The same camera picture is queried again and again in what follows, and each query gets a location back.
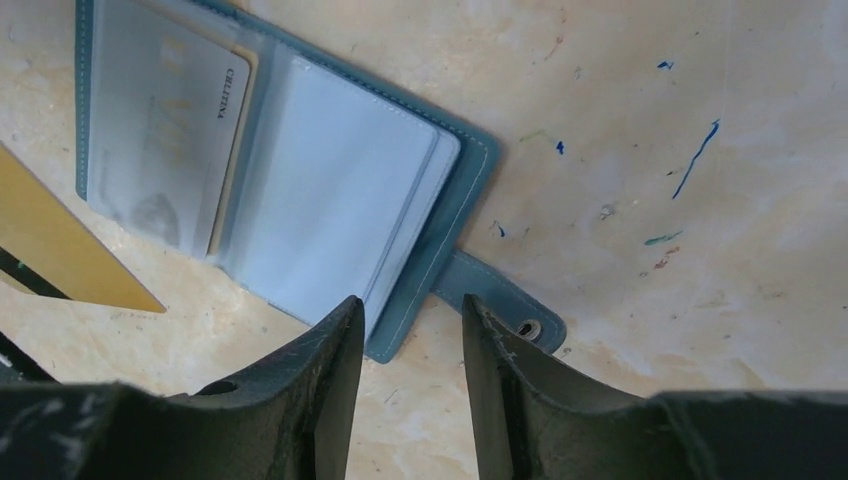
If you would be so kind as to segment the teal leather card holder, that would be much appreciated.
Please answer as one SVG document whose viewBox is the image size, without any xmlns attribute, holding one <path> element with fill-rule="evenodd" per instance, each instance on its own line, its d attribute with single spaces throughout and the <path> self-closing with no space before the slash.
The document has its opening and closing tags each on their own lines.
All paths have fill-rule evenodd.
<svg viewBox="0 0 848 480">
<path fill-rule="evenodd" d="M 75 20 L 76 190 L 87 204 L 93 11 Z M 388 363 L 424 301 L 480 297 L 544 351 L 564 321 L 457 242 L 501 151 L 487 132 L 223 1 L 258 41 L 222 242 L 205 259 L 309 325 L 363 301 L 365 352 Z"/>
</svg>

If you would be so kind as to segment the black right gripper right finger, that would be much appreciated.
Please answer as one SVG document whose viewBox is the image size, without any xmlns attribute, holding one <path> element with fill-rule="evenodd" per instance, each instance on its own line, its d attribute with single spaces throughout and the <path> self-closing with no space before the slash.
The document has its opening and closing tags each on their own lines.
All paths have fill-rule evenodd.
<svg viewBox="0 0 848 480">
<path fill-rule="evenodd" d="M 597 381 L 463 302 L 463 352 L 483 479 L 843 479 L 847 396 L 670 391 Z"/>
</svg>

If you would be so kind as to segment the silver white card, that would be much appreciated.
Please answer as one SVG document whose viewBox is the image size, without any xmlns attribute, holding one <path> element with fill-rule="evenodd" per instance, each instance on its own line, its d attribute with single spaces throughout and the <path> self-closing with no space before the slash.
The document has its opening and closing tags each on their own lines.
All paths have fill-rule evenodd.
<svg viewBox="0 0 848 480">
<path fill-rule="evenodd" d="M 88 204 L 203 258 L 254 59 L 190 1 L 99 1 L 93 20 Z"/>
</svg>

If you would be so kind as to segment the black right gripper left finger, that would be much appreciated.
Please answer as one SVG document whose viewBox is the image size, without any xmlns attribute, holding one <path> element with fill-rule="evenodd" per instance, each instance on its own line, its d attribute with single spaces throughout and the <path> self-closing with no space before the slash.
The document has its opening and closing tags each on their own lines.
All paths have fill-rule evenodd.
<svg viewBox="0 0 848 480">
<path fill-rule="evenodd" d="M 310 330 L 195 394 L 123 383 L 1 389 L 5 479 L 342 479 L 364 346 L 348 297 Z"/>
</svg>

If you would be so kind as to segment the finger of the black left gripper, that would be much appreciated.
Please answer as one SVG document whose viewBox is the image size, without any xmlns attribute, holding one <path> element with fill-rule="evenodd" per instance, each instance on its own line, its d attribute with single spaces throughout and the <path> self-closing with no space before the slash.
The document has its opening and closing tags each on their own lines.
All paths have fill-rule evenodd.
<svg viewBox="0 0 848 480">
<path fill-rule="evenodd" d="M 1 334 L 1 383 L 52 382 L 53 378 L 35 360 Z"/>
</svg>

